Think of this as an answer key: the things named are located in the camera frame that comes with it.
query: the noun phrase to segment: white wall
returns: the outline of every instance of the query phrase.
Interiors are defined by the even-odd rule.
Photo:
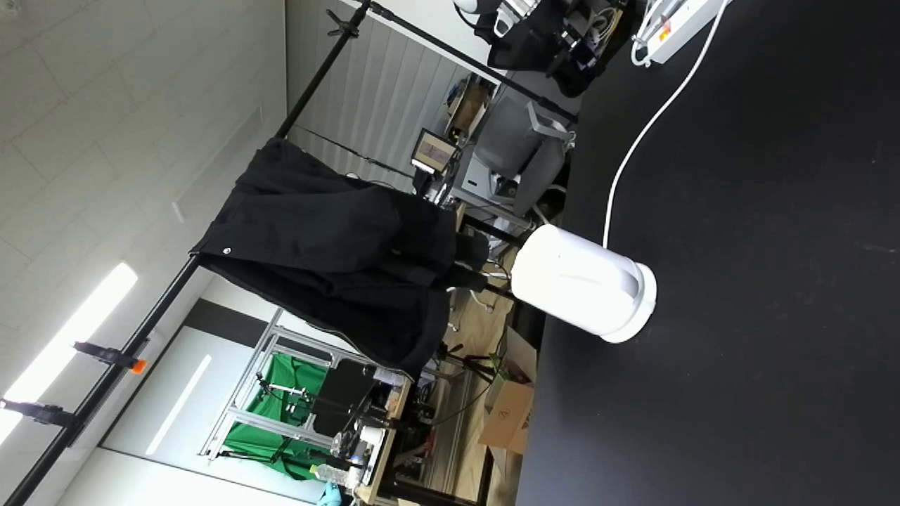
[[[341,0],[291,4],[287,8],[291,97],[305,92],[336,46],[336,36],[327,33],[327,8],[351,18],[351,8]],[[469,71],[461,66],[370,19],[319,88],[316,101],[294,130],[294,140],[343,175],[415,192],[412,151],[416,139],[423,130],[440,133],[445,127],[448,97],[468,77]],[[365,164],[306,130],[389,164],[393,172]]]
[[[97,449],[59,506],[161,506],[161,504],[247,504],[295,506],[298,500],[258,489],[178,472],[164,465]]]
[[[391,8],[398,18],[419,25],[436,40],[452,46],[455,52],[486,63],[490,46],[465,25],[452,8],[452,0],[379,0],[379,7]]]
[[[250,357],[253,348],[247,347],[199,328],[181,328],[167,357],[104,438],[104,449],[316,504],[325,489],[319,480],[294,480],[256,461],[212,461],[199,456]],[[85,489],[85,480],[102,487],[109,475],[80,472],[73,489]]]
[[[284,115],[280,7],[24,0],[24,18],[0,22],[0,390],[114,264],[132,264],[142,282],[97,338],[108,347],[128,340],[178,274]],[[205,282],[185,290],[153,348]],[[76,361],[43,403],[73,410],[102,372]],[[35,504],[55,504],[114,413],[69,449]],[[52,437],[24,421],[0,448],[0,497]]]

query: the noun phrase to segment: black jacket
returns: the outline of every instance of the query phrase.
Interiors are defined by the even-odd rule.
[[[448,328],[452,246],[448,212],[270,140],[197,251],[204,267],[419,375]]]

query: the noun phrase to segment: fluorescent light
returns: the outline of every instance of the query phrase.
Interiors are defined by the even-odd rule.
[[[40,403],[63,369],[76,357],[73,347],[90,340],[135,285],[139,274],[129,264],[116,264],[4,396],[15,403]],[[0,410],[0,444],[19,421],[19,413]]]
[[[197,383],[204,379],[209,362],[215,357],[204,357],[197,372],[192,375],[185,390],[178,396],[178,403],[173,406],[170,417],[164,418],[161,430],[153,437],[149,448],[146,448],[146,456],[156,456],[167,438],[167,434],[173,430],[175,418],[181,417],[181,410],[185,407],[188,396],[195,395]]]
[[[423,172],[427,172],[427,175],[434,175],[434,170],[430,170],[430,165],[424,165],[424,164],[419,164],[419,161],[415,161],[415,165],[416,165],[416,170],[423,170]]]

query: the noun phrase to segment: white cable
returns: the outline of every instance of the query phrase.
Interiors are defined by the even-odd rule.
[[[537,208],[537,205],[535,205],[533,212],[537,215],[537,219],[540,219],[542,224],[548,224],[548,222],[552,222],[552,219],[545,219],[545,216],[540,215],[540,208]]]
[[[641,46],[640,40],[630,46],[630,66],[637,67],[651,67],[651,54],[647,54],[647,46]]]
[[[613,205],[616,205],[616,189],[618,189],[618,181],[630,164],[630,157],[640,151],[641,140],[647,139],[647,133],[654,130],[654,123],[679,101],[679,97],[683,92],[687,84],[693,84],[694,73],[700,71],[707,54],[710,54],[710,46],[714,40],[714,33],[721,32],[721,22],[724,22],[724,14],[725,14],[725,7],[728,0],[721,0],[721,11],[714,14],[714,22],[710,28],[710,36],[699,54],[699,63],[694,67],[683,77],[683,81],[676,88],[676,92],[663,101],[663,108],[659,108],[659,112],[647,122],[647,127],[640,133],[640,139],[630,144],[630,149],[625,151],[618,170],[616,170],[616,177],[613,177],[613,185],[610,185],[610,195],[607,195],[607,215],[606,215],[606,224],[603,224],[603,248],[610,248],[610,227],[613,227]]]

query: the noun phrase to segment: black table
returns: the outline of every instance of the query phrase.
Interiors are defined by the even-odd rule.
[[[618,195],[613,251],[663,290],[654,328],[613,348],[548,326],[521,506],[900,500],[898,14],[728,8]],[[693,60],[618,54],[589,91],[572,230],[599,238],[623,151]]]

